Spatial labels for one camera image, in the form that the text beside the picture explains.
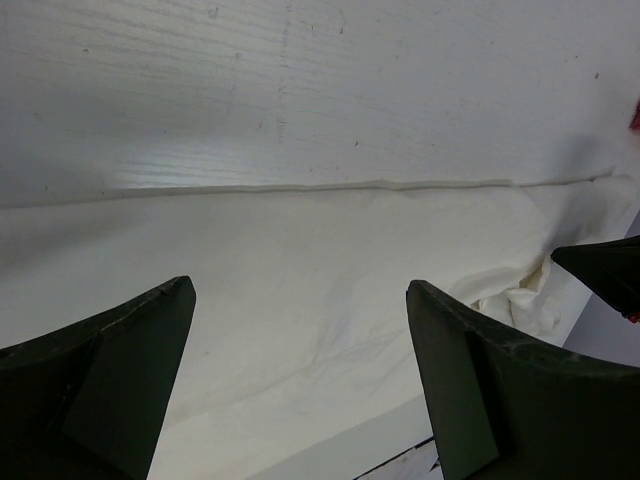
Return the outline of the white t shirt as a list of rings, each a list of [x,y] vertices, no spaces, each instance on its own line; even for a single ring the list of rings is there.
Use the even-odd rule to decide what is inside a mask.
[[[197,304],[151,475],[243,479],[420,393],[415,279],[562,343],[588,294],[551,251],[623,235],[636,206],[633,181],[606,176],[5,209],[1,341],[189,276]]]

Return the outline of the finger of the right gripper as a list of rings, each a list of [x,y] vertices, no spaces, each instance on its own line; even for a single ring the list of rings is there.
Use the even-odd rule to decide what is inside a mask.
[[[639,319],[639,236],[559,247],[551,259],[624,318]]]

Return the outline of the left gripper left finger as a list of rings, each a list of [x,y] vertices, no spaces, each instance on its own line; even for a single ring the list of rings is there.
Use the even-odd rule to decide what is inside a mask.
[[[175,277],[2,349],[2,478],[146,478],[194,310]]]

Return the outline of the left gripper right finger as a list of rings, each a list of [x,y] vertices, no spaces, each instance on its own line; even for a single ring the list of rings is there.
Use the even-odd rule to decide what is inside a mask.
[[[639,371],[540,341],[413,281],[408,323],[447,479],[635,479]]]

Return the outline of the folded red t shirt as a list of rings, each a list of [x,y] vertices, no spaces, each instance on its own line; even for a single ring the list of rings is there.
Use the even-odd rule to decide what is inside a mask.
[[[638,103],[636,106],[636,111],[630,122],[629,129],[633,132],[640,131],[640,103]]]

